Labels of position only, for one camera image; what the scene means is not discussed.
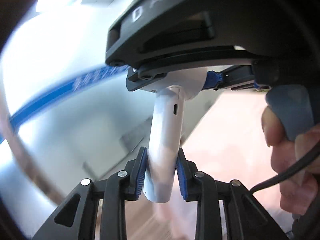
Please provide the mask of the person's right hand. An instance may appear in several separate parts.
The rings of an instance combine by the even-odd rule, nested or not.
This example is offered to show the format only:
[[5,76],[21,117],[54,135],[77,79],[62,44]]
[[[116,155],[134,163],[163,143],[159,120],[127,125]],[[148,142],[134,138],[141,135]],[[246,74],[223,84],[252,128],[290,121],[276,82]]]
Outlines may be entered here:
[[[295,141],[288,141],[282,123],[270,107],[264,109],[261,125],[266,143],[272,147],[271,167],[277,173],[285,171],[319,143],[319,124],[297,136]],[[319,174],[319,159],[281,182],[280,207],[287,212],[304,215],[318,193],[316,174]]]

